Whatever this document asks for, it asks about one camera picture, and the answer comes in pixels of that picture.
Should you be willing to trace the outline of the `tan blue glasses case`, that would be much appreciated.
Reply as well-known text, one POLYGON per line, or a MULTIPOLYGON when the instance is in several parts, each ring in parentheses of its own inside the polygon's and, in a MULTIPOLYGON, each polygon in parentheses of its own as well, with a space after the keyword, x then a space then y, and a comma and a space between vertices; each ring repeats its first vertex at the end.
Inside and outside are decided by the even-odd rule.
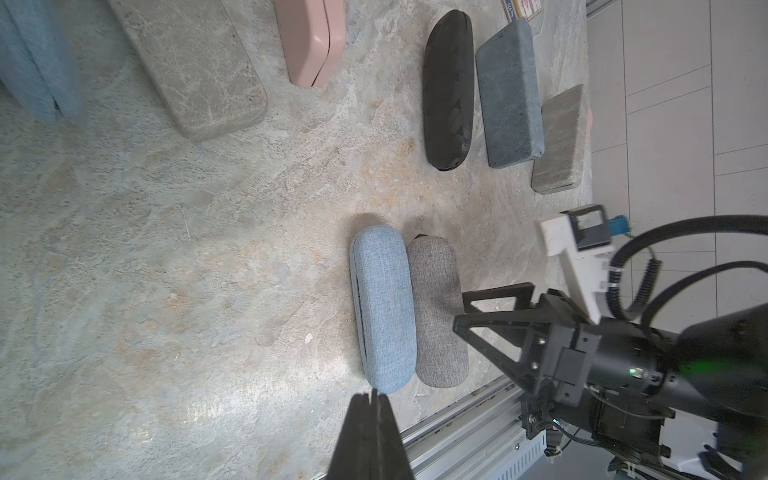
POLYGON ((1 3, 1 83, 41 122, 82 113, 75 56, 49 1, 1 3))

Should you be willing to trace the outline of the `beige glasses case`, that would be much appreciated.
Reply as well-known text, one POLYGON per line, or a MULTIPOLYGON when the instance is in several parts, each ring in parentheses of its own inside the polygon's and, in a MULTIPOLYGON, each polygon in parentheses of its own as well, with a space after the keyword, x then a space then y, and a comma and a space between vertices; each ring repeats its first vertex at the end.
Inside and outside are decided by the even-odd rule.
POLYGON ((433 388, 453 388, 469 374, 467 344, 453 331, 464 313, 456 255, 447 240, 417 236, 406 248, 413 290, 415 373, 433 388))

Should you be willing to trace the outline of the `blue case pink glasses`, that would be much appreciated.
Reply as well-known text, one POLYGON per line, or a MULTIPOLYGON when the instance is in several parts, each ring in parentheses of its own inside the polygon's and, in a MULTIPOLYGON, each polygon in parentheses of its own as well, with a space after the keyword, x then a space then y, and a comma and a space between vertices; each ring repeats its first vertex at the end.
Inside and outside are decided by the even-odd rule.
POLYGON ((383 394, 402 389, 417 362, 415 310, 406 246, 386 225, 361 230, 349 250, 363 371, 383 394))

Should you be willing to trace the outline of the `black tan case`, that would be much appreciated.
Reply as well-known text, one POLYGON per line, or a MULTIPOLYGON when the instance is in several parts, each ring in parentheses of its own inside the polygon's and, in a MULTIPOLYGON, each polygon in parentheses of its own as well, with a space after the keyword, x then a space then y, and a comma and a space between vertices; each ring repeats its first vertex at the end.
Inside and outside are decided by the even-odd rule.
POLYGON ((466 13, 453 9, 433 27, 422 70, 425 152, 439 171, 457 168, 469 153, 474 87, 472 22, 466 13))

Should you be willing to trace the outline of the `teal folding glasses case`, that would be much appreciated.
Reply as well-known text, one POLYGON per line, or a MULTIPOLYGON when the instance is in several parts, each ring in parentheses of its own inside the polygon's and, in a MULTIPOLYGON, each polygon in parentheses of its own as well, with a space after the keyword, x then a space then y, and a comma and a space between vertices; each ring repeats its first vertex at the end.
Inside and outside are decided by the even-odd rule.
POLYGON ((542 195, 577 188, 582 180, 588 129, 587 89, 578 84, 542 107, 545 150, 534 161, 531 187, 542 195))

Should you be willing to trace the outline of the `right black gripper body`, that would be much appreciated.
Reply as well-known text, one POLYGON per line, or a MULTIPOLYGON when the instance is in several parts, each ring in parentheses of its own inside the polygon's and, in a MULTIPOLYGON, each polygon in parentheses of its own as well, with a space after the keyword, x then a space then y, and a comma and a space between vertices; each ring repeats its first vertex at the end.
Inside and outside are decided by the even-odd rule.
POLYGON ((595 324, 555 289, 524 313, 532 321, 533 339, 521 359, 534 375, 536 393, 553 384, 554 399, 576 407, 588 388, 643 396, 660 387, 662 361, 637 325, 611 318, 595 324))

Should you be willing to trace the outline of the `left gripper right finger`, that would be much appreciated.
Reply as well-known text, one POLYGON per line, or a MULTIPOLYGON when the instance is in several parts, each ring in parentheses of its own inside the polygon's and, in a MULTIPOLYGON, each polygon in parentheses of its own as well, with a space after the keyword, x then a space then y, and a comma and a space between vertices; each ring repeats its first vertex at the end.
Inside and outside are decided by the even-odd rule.
POLYGON ((389 398, 373 390, 373 478, 414 479, 389 398))

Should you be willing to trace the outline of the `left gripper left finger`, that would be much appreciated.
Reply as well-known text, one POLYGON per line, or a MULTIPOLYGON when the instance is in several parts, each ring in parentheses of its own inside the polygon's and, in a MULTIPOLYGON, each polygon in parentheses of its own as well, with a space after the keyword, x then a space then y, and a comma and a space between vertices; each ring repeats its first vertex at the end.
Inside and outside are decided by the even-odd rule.
POLYGON ((355 394, 337 440, 327 479, 369 479, 371 456, 371 395, 355 394))

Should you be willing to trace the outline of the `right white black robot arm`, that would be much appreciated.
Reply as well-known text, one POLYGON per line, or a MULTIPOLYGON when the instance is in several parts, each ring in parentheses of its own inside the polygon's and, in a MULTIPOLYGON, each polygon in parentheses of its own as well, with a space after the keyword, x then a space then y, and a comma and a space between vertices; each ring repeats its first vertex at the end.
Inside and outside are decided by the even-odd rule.
POLYGON ((572 425, 619 459, 683 478, 767 475, 767 309, 679 334, 591 321, 529 283, 463 296, 456 335, 522 392, 529 436, 572 425))

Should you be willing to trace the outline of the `pink grey case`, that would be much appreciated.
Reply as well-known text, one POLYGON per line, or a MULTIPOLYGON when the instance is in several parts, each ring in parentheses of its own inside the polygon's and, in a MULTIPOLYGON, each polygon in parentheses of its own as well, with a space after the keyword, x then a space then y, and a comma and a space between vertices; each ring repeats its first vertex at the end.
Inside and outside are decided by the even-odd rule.
POLYGON ((346 45, 344 2, 281 0, 274 7, 291 82, 307 89, 323 87, 346 45))

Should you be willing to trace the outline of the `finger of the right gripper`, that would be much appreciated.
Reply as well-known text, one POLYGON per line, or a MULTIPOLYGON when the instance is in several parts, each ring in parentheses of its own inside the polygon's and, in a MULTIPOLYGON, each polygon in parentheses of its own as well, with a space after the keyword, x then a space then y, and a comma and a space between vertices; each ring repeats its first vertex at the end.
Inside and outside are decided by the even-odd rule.
POLYGON ((507 343, 520 348, 521 356, 524 357, 525 349, 531 344, 530 340, 526 340, 526 335, 534 323, 536 320, 532 310, 479 312, 456 316, 453 331, 525 393, 536 393, 537 377, 529 366, 511 359, 473 332, 477 328, 491 329, 507 343))
POLYGON ((462 301, 464 312, 467 314, 482 313, 482 310, 475 306, 476 302, 500 299, 514 300, 514 304, 510 308, 510 311, 526 310, 531 307, 534 290, 535 285, 533 283, 523 282, 490 289, 463 292, 462 301))

